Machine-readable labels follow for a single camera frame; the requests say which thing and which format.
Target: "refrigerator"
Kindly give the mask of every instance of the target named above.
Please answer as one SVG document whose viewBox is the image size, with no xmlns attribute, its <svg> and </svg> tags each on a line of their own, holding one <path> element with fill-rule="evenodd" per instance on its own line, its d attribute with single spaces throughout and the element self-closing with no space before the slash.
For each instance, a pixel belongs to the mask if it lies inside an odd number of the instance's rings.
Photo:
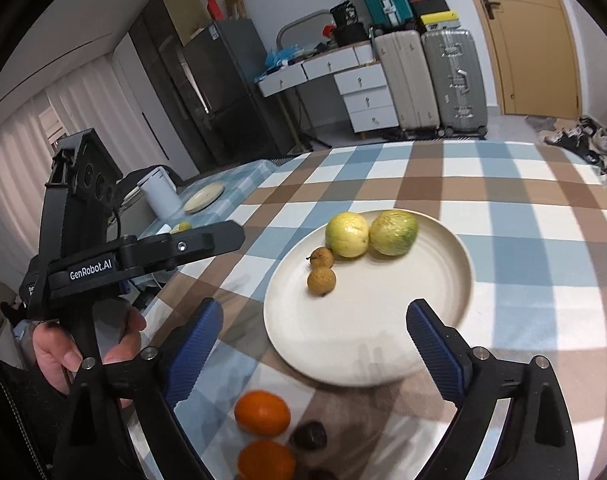
<svg viewBox="0 0 607 480">
<path fill-rule="evenodd" d="M 277 158 L 295 145 L 276 97 L 263 97 L 254 82 L 265 59 L 249 19 L 213 22 L 180 54 L 202 137 L 230 162 Z"/>
</svg>

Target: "dark fruit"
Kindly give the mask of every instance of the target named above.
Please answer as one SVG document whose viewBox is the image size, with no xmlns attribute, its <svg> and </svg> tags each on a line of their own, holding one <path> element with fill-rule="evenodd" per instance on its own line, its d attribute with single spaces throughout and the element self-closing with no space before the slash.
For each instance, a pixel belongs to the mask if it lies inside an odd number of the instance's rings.
<svg viewBox="0 0 607 480">
<path fill-rule="evenodd" d="M 327 469 L 313 469 L 308 475 L 308 480 L 339 480 L 335 474 Z"/>
<path fill-rule="evenodd" d="M 326 428 L 318 420 L 299 426 L 293 433 L 293 444 L 306 451 L 317 451 L 328 446 Z"/>
</svg>

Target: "wooden door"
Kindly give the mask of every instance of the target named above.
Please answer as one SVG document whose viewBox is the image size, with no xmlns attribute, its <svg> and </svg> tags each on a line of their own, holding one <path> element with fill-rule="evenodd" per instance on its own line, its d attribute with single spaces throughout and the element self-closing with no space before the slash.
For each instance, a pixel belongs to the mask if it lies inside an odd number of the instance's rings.
<svg viewBox="0 0 607 480">
<path fill-rule="evenodd" d="M 477 0 L 506 114 L 576 119 L 575 44 L 561 0 Z"/>
</svg>

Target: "white desk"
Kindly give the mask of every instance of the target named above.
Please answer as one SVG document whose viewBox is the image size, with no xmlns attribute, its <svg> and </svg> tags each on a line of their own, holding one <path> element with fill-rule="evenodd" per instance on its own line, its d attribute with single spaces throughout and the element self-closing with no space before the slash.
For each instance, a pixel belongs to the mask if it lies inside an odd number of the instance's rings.
<svg viewBox="0 0 607 480">
<path fill-rule="evenodd" d="M 268 97 L 331 74 L 356 132 L 399 126 L 388 81 L 369 41 L 284 67 L 264 77 L 259 86 Z"/>
</svg>

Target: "orange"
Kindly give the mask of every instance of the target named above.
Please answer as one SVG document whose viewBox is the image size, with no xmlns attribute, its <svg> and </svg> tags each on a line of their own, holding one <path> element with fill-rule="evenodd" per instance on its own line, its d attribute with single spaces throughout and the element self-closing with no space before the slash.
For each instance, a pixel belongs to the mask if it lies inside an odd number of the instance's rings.
<svg viewBox="0 0 607 480">
<path fill-rule="evenodd" d="M 292 480 L 295 465 L 293 453 L 270 440 L 249 444 L 237 459 L 237 469 L 244 480 Z"/>
<path fill-rule="evenodd" d="M 273 437 L 287 430 L 290 425 L 290 409 L 281 397 L 255 390 L 237 401 L 234 418 L 250 433 Z"/>
</svg>

